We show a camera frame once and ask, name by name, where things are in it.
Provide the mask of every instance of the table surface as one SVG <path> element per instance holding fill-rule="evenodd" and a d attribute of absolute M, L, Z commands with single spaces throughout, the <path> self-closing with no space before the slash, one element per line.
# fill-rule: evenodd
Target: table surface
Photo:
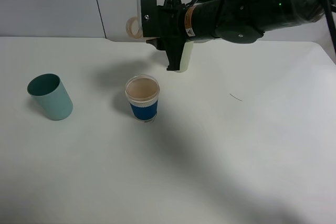
<path fill-rule="evenodd" d="M 336 222 L 336 66 L 317 44 L 195 44 L 185 73 L 105 39 L 4 37 L 0 54 L 0 222 Z M 26 91 L 49 72 L 63 121 Z M 161 87 L 152 123 L 124 97 L 138 74 Z"/>

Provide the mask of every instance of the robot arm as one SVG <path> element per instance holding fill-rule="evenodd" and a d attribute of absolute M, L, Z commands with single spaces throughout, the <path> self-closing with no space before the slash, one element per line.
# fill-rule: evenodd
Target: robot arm
<path fill-rule="evenodd" d="M 331 11 L 334 0 L 138 0 L 139 29 L 146 42 L 166 51 L 167 70 L 178 71 L 185 43 L 221 38 L 246 44 L 261 38 L 266 31 L 316 22 L 323 15 L 336 45 L 336 30 Z"/>

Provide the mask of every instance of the teal cup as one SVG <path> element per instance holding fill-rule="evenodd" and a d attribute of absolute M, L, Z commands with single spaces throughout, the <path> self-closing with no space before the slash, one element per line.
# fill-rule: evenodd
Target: teal cup
<path fill-rule="evenodd" d="M 72 112 L 72 101 L 61 79 L 53 73 L 42 74 L 33 79 L 27 91 L 51 120 L 65 119 Z"/>

